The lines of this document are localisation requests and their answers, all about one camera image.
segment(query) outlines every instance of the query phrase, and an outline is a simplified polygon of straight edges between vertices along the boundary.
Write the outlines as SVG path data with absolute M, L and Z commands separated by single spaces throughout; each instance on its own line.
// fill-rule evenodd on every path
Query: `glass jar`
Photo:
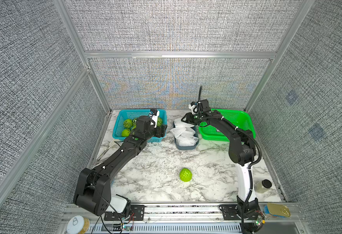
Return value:
M 272 183 L 270 180 L 262 180 L 254 185 L 254 190 L 257 193 L 265 193 L 270 190 Z

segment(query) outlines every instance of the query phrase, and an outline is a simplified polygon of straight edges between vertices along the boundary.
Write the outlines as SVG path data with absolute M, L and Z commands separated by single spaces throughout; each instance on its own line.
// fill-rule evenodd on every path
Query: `green plastic basket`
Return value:
M 222 109 L 212 109 L 219 111 L 224 118 L 228 119 L 235 126 L 243 130 L 250 130 L 253 133 L 253 137 L 256 137 L 256 132 L 254 131 L 253 123 L 251 122 L 251 118 L 248 113 L 243 112 L 241 110 L 222 110 Z M 229 139 L 221 133 L 219 130 L 214 128 L 213 126 L 207 126 L 204 128 L 199 127 L 199 132 L 202 135 L 203 139 L 206 140 L 218 140 L 222 142 L 229 142 Z

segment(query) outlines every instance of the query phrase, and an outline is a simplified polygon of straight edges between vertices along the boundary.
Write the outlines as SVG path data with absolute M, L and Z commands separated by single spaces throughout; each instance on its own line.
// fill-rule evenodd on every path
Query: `vent grill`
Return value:
M 97 224 L 93 233 L 107 233 L 102 231 L 102 224 Z M 241 233 L 239 223 L 135 223 L 131 233 Z

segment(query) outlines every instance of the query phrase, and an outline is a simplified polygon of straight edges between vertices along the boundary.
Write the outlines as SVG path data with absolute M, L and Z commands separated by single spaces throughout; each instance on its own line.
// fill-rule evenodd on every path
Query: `cable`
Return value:
M 100 218 L 101 218 L 102 224 L 103 224 L 103 226 L 105 227 L 106 231 L 108 231 L 108 233 L 110 233 L 110 234 L 113 234 L 113 233 L 110 232 L 110 231 L 108 230 L 108 228 L 106 227 L 105 223 L 104 223 L 103 220 L 102 220 L 102 216 L 101 216 L 101 215 L 100 215 Z
M 228 122 L 230 125 L 234 126 L 231 122 L 229 122 L 227 119 L 223 119 L 224 121 Z M 243 214 L 244 214 L 244 210 L 246 209 L 246 206 L 248 204 L 248 201 L 249 201 L 249 198 L 251 197 L 251 194 L 253 193 L 253 175 L 251 173 L 251 167 L 255 164 L 257 164 L 261 159 L 262 159 L 262 151 L 261 151 L 261 148 L 259 147 L 257 141 L 251 137 L 250 135 L 248 135 L 245 131 L 237 128 L 236 131 L 239 131 L 240 133 L 244 134 L 245 136 L 247 136 L 250 140 L 252 140 L 254 142 L 254 145 L 256 146 L 257 150 L 258 150 L 258 158 L 257 160 L 255 160 L 254 162 L 251 162 L 249 165 L 248 165 L 248 172 L 249 172 L 249 178 L 250 178 L 250 190 L 249 190 L 249 193 L 248 193 L 248 196 L 246 197 L 245 199 L 245 202 L 243 203 L 243 206 L 242 206 L 242 214 L 241 214 L 241 225 L 242 225 L 242 232 L 244 233 L 244 230 L 243 230 Z
M 96 223 L 94 224 L 94 226 L 93 226 L 93 228 L 92 228 L 92 231 L 91 231 L 91 234 L 93 233 L 93 230 L 94 230 L 94 228 L 96 227 L 97 222 L 99 221 L 99 219 L 100 219 L 100 218 L 98 218 L 97 221 L 96 221 Z
M 201 126 L 201 125 L 199 125 L 199 124 L 197 124 L 199 127 L 201 127 L 201 128 L 205 128 L 205 127 L 207 127 L 207 126 L 210 126 L 210 124 L 207 124 L 207 125 L 205 125 L 205 126 Z
M 261 228 L 263 227 L 263 224 L 259 226 L 259 228 L 257 230 L 255 230 L 254 232 L 258 232 L 259 230 L 261 230 Z
M 131 214 L 130 219 L 128 220 L 128 223 L 126 223 L 126 224 L 129 224 L 129 223 L 131 222 L 131 218 L 132 218 L 132 216 L 133 216 L 134 214 L 135 214 L 135 213 L 132 213 L 132 214 Z
M 102 168 L 99 172 L 97 172 L 97 173 L 95 173 L 94 174 L 94 177 L 93 177 L 93 183 L 92 183 L 92 185 L 93 185 L 93 188 L 96 190 L 96 186 L 95 186 L 95 179 L 96 179 L 96 176 L 97 176 L 97 174 L 98 173 L 100 173 L 102 170 L 103 170 L 104 168 Z M 103 198 L 103 196 L 99 193 L 99 195 L 100 195 L 100 197 L 114 210 L 114 212 L 118 215 L 118 218 L 119 218 L 119 220 L 120 220 L 120 222 L 121 222 L 121 232 L 119 232 L 119 234 L 120 233 L 122 233 L 122 231 L 123 231 L 123 221 L 122 221 L 122 219 L 120 218 L 120 214 L 116 211 L 116 209 L 112 206 L 112 205 L 110 205 L 110 203 L 108 202 L 108 201 L 106 201 L 106 199 L 104 199 Z
M 200 113 L 202 112 L 202 108 L 201 108 L 201 93 L 202 93 L 202 85 L 199 87 L 199 92 L 198 92 L 198 116 L 200 116 Z
M 120 142 L 124 142 L 124 141 L 120 141 Z M 117 145 L 119 145 L 119 143 L 118 143 L 118 142 L 114 142 L 114 143 L 116 143 Z M 121 147 L 121 145 L 119 145 L 119 147 Z
M 193 112 L 194 112 L 194 113 L 197 113 L 197 111 L 196 111 L 197 108 L 198 108 L 198 106 L 195 106 L 195 107 L 193 108 Z

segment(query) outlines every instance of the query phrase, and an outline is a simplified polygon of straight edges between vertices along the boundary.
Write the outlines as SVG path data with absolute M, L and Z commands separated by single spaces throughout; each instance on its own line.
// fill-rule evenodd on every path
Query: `metal bracket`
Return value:
M 131 205 L 131 212 L 135 213 L 133 215 L 133 221 L 142 221 L 144 219 L 144 205 Z M 119 216 L 115 212 L 105 212 L 105 221 L 118 221 Z
M 232 205 L 220 205 L 219 210 L 221 210 L 224 220 L 241 220 L 237 215 L 236 204 Z M 257 216 L 252 216 L 246 220 L 255 220 Z

